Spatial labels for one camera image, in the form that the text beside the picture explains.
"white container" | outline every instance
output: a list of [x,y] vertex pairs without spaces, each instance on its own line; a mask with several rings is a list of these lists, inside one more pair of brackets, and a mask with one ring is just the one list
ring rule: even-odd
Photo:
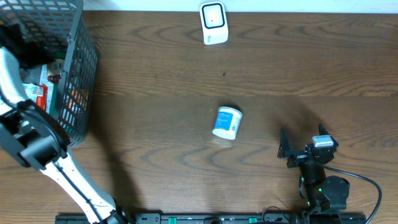
[[227,106],[220,107],[213,134],[220,138],[235,140],[241,119],[242,112]]

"blue label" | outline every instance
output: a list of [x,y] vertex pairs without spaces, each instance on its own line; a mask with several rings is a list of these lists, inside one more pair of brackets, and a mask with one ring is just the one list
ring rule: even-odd
[[219,112],[216,124],[214,125],[215,129],[224,129],[229,131],[229,127],[231,127],[232,117],[234,115],[227,112]]

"basket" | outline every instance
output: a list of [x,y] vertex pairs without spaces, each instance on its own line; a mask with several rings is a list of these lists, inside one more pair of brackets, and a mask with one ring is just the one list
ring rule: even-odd
[[27,40],[66,52],[51,115],[72,146],[83,142],[87,132],[98,60],[82,11],[82,0],[0,0],[0,25],[20,24]]

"white wall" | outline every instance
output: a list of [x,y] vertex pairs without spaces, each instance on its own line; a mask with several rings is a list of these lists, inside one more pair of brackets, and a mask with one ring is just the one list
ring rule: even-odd
[[[203,0],[84,0],[85,10],[198,11]],[[398,13],[398,0],[221,0],[229,12]]]

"wooden tabletop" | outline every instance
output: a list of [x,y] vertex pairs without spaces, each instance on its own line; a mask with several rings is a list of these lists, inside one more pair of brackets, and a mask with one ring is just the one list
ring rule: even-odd
[[[203,44],[192,12],[84,12],[100,60],[89,132],[74,148],[132,212],[261,212],[307,205],[299,170],[277,158],[285,126],[303,149],[323,123],[340,147],[328,165],[383,190],[373,223],[397,223],[398,15],[229,13],[229,39]],[[238,105],[235,141],[212,135]],[[326,172],[327,175],[338,175]],[[368,216],[376,188],[351,184]],[[82,213],[55,182],[0,151],[0,223]]]

